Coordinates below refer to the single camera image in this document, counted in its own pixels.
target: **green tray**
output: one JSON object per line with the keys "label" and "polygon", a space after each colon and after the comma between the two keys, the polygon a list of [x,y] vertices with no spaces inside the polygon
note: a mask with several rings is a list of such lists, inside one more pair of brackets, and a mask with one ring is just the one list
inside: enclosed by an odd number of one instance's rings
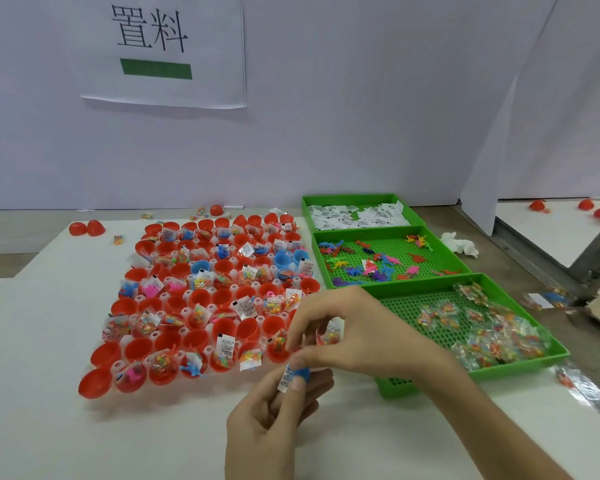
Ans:
{"label": "green tray", "polygon": [[[478,306],[467,300],[467,298],[456,293],[452,288],[455,283],[469,284],[471,282],[480,284],[491,301],[512,309],[516,314],[528,320],[543,333],[546,333],[548,337],[551,337],[549,332],[547,332],[542,325],[536,322],[524,308],[517,304],[513,298],[504,293],[504,291],[485,274],[458,274],[434,278],[432,280],[393,282],[382,286],[366,287],[365,290],[375,298],[378,298],[384,306],[400,316],[400,318],[412,325],[412,327],[421,332],[424,336],[432,339],[440,346],[450,349],[456,342],[460,341],[464,343],[466,341],[467,333],[472,329],[470,320],[462,316],[462,318],[460,318],[461,329],[458,331],[452,331],[440,325],[434,330],[423,329],[416,322],[418,315],[420,314],[420,307],[422,305],[435,304],[441,299],[448,299],[463,310],[471,308],[473,310],[484,311],[484,307]],[[561,345],[560,342],[551,337],[551,345],[549,346],[549,350],[545,357],[470,371],[469,375],[476,381],[497,379],[512,374],[536,371],[538,369],[549,367],[554,363],[560,362],[569,355],[569,351]],[[407,379],[376,378],[376,383],[378,384],[380,395],[385,399],[401,397],[418,390],[416,386]]]}
{"label": "green tray", "polygon": [[[344,194],[344,195],[305,195],[302,197],[302,213],[306,218],[306,223],[311,230],[316,231],[311,218],[311,212],[309,211],[310,205],[320,205],[325,207],[327,205],[355,205],[360,210],[364,210],[365,207],[376,206],[381,203],[396,203],[398,202],[398,195],[396,194]],[[402,209],[402,216],[407,219],[407,222],[411,226],[424,226],[425,222],[406,205]]]}
{"label": "green tray", "polygon": [[[434,252],[431,252],[426,248],[419,248],[413,242],[407,242],[404,236],[413,234],[421,236],[426,235],[427,242],[430,243]],[[325,261],[325,259],[329,258],[330,256],[321,254],[318,244],[321,242],[332,242],[336,244],[342,239],[344,239],[343,247],[348,247],[355,251],[353,254],[342,251],[338,254],[337,258],[341,258],[343,261],[350,263],[350,266],[345,267],[362,266],[362,259],[373,258],[373,255],[366,254],[362,250],[362,247],[356,244],[356,240],[371,244],[371,249],[373,249],[376,253],[384,253],[400,259],[402,265],[394,266],[394,282],[397,281],[397,275],[402,274],[409,266],[420,267],[419,272],[409,281],[423,280],[426,278],[439,278],[438,275],[432,272],[433,270],[442,271],[443,269],[448,269],[449,271],[471,273],[471,270],[467,265],[460,261],[460,259],[458,259],[456,255],[448,249],[448,247],[440,242],[429,229],[423,226],[325,230],[313,234],[312,247],[327,288],[336,288],[331,281],[331,278],[335,276],[343,279],[344,281],[365,282],[364,286],[389,283],[377,282],[367,276],[349,276],[343,267],[333,268],[333,266],[331,266],[333,273],[330,273],[327,270]],[[420,255],[427,261],[423,263],[414,263],[408,253]]]}

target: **gray floor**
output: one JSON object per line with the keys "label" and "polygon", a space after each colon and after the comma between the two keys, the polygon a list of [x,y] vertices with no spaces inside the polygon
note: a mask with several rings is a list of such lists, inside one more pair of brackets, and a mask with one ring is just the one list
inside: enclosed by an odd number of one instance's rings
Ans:
{"label": "gray floor", "polygon": [[[245,209],[266,212],[267,209]],[[283,209],[299,215],[299,209]],[[488,274],[504,291],[520,300],[523,293],[546,290],[545,286],[480,233],[453,207],[418,207],[415,211],[438,236],[458,232],[458,238],[472,240],[480,250],[479,258],[461,256],[478,273]],[[138,219],[144,210],[13,210],[0,211],[0,278],[15,276],[48,242],[72,220]],[[187,218],[193,209],[154,210],[156,219]],[[243,213],[235,211],[234,216]],[[561,310],[532,314],[565,345],[573,361],[600,387],[600,324],[582,312],[566,315]]]}

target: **person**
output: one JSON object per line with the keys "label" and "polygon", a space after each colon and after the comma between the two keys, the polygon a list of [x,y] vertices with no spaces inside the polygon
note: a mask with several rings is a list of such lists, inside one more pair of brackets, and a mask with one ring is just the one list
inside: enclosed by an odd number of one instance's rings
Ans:
{"label": "person", "polygon": [[[455,357],[414,330],[359,287],[328,290],[302,301],[289,326],[287,349],[323,333],[333,317],[345,321],[335,345],[308,345],[292,355],[292,370],[332,367],[383,378],[410,378],[442,412],[486,479],[571,478],[471,380]],[[226,480],[294,478],[296,428],[333,387],[329,369],[307,384],[294,377],[278,393],[283,368],[269,373],[227,419]]]}

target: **white tissue paper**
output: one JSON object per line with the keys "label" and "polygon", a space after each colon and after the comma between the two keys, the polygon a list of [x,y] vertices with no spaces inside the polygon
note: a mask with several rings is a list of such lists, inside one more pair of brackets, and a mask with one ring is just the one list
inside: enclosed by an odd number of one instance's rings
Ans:
{"label": "white tissue paper", "polygon": [[[398,203],[381,203],[376,207],[359,210],[354,205],[310,205],[311,218],[316,230],[355,229],[360,227],[408,226],[402,216],[404,206]],[[358,220],[352,213],[357,212]]]}
{"label": "white tissue paper", "polygon": [[446,232],[440,237],[440,241],[451,249],[453,252],[458,254],[466,254],[467,256],[478,257],[478,250],[475,248],[473,241],[467,241],[466,239],[456,239],[455,232]]}

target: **person's left hand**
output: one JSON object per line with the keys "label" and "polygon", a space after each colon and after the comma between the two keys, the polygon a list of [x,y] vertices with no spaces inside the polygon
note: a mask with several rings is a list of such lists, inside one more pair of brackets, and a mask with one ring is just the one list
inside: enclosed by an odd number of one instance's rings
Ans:
{"label": "person's left hand", "polygon": [[317,399],[333,387],[333,372],[312,372],[307,384],[295,376],[283,394],[278,384],[285,367],[268,373],[227,418],[225,480],[294,478],[296,429],[318,410]]}

